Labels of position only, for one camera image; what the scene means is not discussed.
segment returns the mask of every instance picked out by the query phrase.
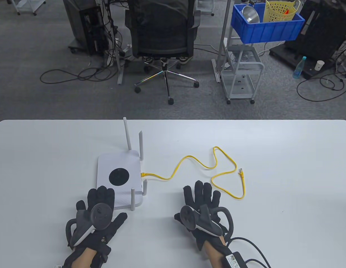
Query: sneaker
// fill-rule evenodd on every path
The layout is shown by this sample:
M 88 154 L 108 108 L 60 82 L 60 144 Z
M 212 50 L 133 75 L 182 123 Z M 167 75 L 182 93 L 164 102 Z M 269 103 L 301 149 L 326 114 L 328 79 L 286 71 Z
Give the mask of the sneaker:
M 191 60 L 192 59 L 192 57 L 180 57 L 179 58 L 179 63 L 181 64 L 181 65 L 184 65 L 184 64 L 187 64 L 188 63 L 188 61 L 189 60 Z
M 148 64 L 152 64 L 153 63 L 153 58 L 152 57 L 143 57 L 144 62 L 148 63 Z

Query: blue plastic crate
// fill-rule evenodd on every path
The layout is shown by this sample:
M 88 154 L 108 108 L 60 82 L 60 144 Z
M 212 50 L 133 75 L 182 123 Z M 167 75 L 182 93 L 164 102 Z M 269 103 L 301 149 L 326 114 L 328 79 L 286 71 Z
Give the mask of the blue plastic crate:
M 265 3 L 260 3 L 254 6 L 260 21 L 263 21 L 265 5 Z M 231 18 L 231 26 L 244 44 L 295 40 L 304 24 L 304 19 L 299 14 L 295 14 L 293 20 L 290 21 L 248 23 L 241 14 L 244 6 L 246 5 L 234 5 Z

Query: black glove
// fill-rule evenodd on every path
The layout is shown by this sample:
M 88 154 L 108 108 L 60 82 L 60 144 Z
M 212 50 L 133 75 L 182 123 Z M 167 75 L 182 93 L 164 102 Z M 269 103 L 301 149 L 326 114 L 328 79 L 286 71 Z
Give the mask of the black glove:
M 106 189 L 104 186 L 100 186 L 97 190 L 91 189 L 87 194 L 87 210 L 90 212 L 92 208 L 99 203 L 108 204 L 111 209 L 114 209 L 114 190 L 112 188 Z M 83 200 L 76 203 L 77 210 L 85 210 L 86 205 Z M 91 268 L 100 268 L 103 263 L 107 261 L 108 255 L 111 252 L 111 248 L 107 246 L 107 243 L 116 234 L 118 228 L 121 227 L 123 222 L 127 219 L 127 213 L 120 213 L 113 222 L 104 230 L 94 231 L 89 234 L 75 249 L 75 251 L 65 260 L 64 267 L 70 267 L 74 260 L 76 260 L 86 248 L 97 251 L 95 257 L 92 260 Z
M 199 180 L 195 183 L 195 187 L 194 187 L 195 201 L 193 200 L 192 189 L 190 186 L 185 186 L 183 190 L 184 190 L 185 204 L 192 207 L 197 212 L 200 212 L 200 206 L 204 204 L 206 204 L 208 208 L 217 208 L 219 206 L 221 193 L 215 190 L 213 192 L 213 198 L 211 199 L 212 187 L 210 183 L 206 182 L 203 185 L 202 182 Z M 212 221 L 216 222 L 221 227 L 224 234 L 228 232 L 226 227 L 224 227 L 223 225 L 219 223 L 220 218 L 217 213 L 212 214 L 210 217 Z M 182 221 L 180 219 L 180 213 L 175 214 L 174 218 L 182 224 Z M 220 240 L 220 237 L 212 236 L 198 229 L 191 231 L 191 233 L 196 238 L 196 245 L 199 250 L 202 249 L 204 242 L 208 241 L 217 251 L 219 251 L 223 255 L 227 256 L 231 254 L 230 249 L 222 243 L 222 241 Z

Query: water bottle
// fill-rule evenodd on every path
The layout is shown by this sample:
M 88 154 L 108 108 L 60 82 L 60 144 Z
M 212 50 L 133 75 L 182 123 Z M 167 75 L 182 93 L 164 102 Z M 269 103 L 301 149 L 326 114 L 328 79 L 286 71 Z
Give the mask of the water bottle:
M 306 62 L 306 56 L 303 56 L 302 60 L 299 62 L 299 64 L 296 66 L 296 69 L 294 69 L 292 77 L 297 79 L 301 76 L 301 73 L 303 71 L 304 63 Z

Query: office chair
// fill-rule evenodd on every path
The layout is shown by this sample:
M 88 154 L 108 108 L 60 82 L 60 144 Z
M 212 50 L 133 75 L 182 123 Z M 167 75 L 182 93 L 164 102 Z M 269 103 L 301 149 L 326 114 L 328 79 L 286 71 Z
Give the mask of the office chair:
M 173 105 L 170 97 L 167 74 L 174 74 L 199 82 L 189 76 L 176 73 L 168 66 L 168 59 L 192 57 L 197 27 L 200 25 L 201 12 L 194 12 L 195 0 L 128 0 L 129 10 L 125 13 L 125 25 L 131 31 L 132 54 L 134 57 L 152 57 L 160 59 L 161 67 L 145 62 L 145 73 L 151 68 L 159 72 L 135 84 L 134 91 L 141 92 L 140 84 L 157 77 L 164 76 L 168 93 L 168 104 Z

